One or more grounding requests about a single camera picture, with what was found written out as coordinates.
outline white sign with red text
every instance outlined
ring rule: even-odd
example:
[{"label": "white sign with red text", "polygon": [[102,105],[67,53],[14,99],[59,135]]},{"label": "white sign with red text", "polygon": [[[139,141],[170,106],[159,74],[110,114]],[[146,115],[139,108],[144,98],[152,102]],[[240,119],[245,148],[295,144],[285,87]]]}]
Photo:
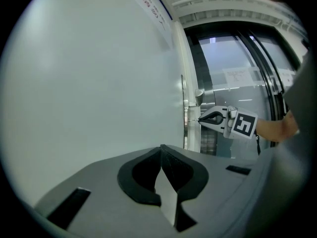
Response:
[{"label": "white sign with red text", "polygon": [[158,6],[153,0],[135,0],[139,6],[146,12],[150,17],[156,28],[163,35],[164,39],[168,43],[169,47],[173,47],[172,33],[169,24],[165,20],[164,16],[158,9]]}]

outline ceiling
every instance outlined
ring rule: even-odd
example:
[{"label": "ceiling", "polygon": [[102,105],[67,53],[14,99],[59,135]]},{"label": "ceiling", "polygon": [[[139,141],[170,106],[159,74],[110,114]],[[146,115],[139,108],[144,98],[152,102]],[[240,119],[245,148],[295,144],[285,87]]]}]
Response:
[{"label": "ceiling", "polygon": [[184,28],[208,22],[243,20],[265,23],[306,37],[296,14],[269,0],[170,0]]}]

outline black slot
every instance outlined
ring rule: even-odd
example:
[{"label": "black slot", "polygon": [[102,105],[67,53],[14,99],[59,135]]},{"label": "black slot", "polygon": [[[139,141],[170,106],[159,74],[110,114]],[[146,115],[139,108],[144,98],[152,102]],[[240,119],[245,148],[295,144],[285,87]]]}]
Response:
[{"label": "black slot", "polygon": [[62,229],[67,229],[80,208],[90,195],[90,191],[77,188],[49,216],[48,220]]},{"label": "black slot", "polygon": [[246,176],[251,171],[251,169],[248,169],[248,168],[241,168],[241,167],[232,166],[232,165],[228,166],[226,169],[229,170],[229,171],[232,171],[232,172],[236,172],[236,173],[239,173],[239,174],[246,175]]}]

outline human arm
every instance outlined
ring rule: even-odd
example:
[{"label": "human arm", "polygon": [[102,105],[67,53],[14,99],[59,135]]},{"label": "human arm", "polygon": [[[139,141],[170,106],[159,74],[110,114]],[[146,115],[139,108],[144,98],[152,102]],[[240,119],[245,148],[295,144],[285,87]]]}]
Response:
[{"label": "human arm", "polygon": [[286,138],[293,136],[298,130],[296,121],[291,111],[287,112],[283,120],[266,121],[258,119],[257,134],[261,137],[273,141],[281,142]]}]

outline black strap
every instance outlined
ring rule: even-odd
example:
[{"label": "black strap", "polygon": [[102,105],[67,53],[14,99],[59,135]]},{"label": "black strap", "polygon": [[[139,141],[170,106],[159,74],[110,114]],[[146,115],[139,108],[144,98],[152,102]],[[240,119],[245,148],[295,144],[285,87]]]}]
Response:
[{"label": "black strap", "polygon": [[254,134],[256,135],[256,139],[257,139],[257,145],[258,145],[258,155],[260,155],[261,153],[261,148],[260,148],[260,137],[257,134],[257,130],[254,131]]}]

